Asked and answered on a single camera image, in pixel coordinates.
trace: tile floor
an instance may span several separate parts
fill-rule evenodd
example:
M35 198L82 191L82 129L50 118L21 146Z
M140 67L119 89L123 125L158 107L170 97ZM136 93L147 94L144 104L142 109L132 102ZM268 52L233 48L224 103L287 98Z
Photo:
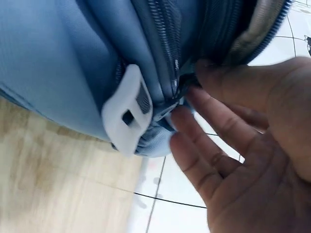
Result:
M274 40L250 65L271 65L295 56L310 57L305 35L311 37L311 0L298 0ZM198 114L195 117L218 146L231 157L244 161ZM206 219L202 199L172 155L143 161L128 233L208 233Z

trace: zipper slider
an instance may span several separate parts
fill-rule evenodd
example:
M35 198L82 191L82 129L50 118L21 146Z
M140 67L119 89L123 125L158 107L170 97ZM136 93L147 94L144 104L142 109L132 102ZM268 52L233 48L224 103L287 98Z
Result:
M176 94L170 101L167 101L163 106L154 109L154 121L160 121L167 114L169 114L175 107L177 107L184 95L187 93L188 88L191 85L200 86L195 74L185 74L180 77L179 85L176 91Z

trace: blue fabric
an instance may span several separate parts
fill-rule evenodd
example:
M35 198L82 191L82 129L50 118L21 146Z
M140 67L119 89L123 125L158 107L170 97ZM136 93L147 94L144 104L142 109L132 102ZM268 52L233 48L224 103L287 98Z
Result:
M119 0L119 3L129 6L124 11L133 15L124 15L122 20L127 20L128 25L121 24L127 28L132 45L129 37L119 36L118 41L117 33L122 30L113 31L116 25L105 22L109 15L101 16L107 14L107 9L101 7L116 2L86 2L1 1L0 95L60 125L109 142L102 125L101 108L119 82L115 80L115 72L120 53L129 62L140 64L153 101L163 102L163 94L130 0ZM162 127L152 125L137 152L152 157L166 155L170 135Z

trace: grout line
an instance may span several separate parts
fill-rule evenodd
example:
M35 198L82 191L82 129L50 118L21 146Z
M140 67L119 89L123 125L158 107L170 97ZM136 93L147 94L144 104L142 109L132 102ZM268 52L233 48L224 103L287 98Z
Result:
M297 38L297 37L290 37L290 36L283 36L283 35L276 35L275 37L279 37L279 38L289 38L289 39L296 39L296 40L302 40L305 41L301 38Z
M139 196L142 196L142 197L146 197L146 198L152 198L152 199L156 199L156 200L161 200L161 201L169 202L169 203L180 204L180 205L186 205L186 206L191 206L191 207L196 207L196 208L201 208L201 209L207 209L207 208L204 207L204 206L185 204L185 203L176 202L176 201L172 201L172 200L165 200L165 199L162 199L162 198L153 198L153 197L150 197L150 196L147 196L147 195L143 195L143 194L140 194L140 193L134 193L134 194L139 195Z
M156 200L157 200L157 194L158 194L158 191L159 191L159 188L160 188L160 184L161 184L161 178L162 178L162 174L163 174L163 170L164 170L165 161L166 161L166 157L164 157L164 161L163 161L163 165L162 165L162 169L161 169L161 173L160 173L160 178L159 178L159 184L158 184L158 186L156 188L154 203L152 204L152 209L151 209L151 212L150 212L150 215L149 215L149 220L148 220L148 225L147 225L146 233L148 233L148 231L149 231L152 214L154 213L155 204L156 204Z
M304 5L307 5L308 6L308 0L306 0L306 3L303 3L303 2L300 2L300 1L294 1L294 2L298 2L300 4L304 4Z
M293 33L292 26L291 26L290 18L288 18L288 15L287 15L287 20L288 20L288 23L289 23L290 28L291 28L291 31L292 31L292 36L293 36L293 44L294 44L294 52L295 52L295 57L296 57L296 45L295 45L294 33Z
M214 133L206 133L207 135L210 135L210 136L218 136L217 134L214 134Z

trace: suitcase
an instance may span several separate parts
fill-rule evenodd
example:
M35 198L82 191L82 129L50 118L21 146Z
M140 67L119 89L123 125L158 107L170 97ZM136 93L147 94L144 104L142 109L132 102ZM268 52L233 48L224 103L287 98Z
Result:
M193 64L247 64L291 0L2 0L0 94L125 155L164 156Z

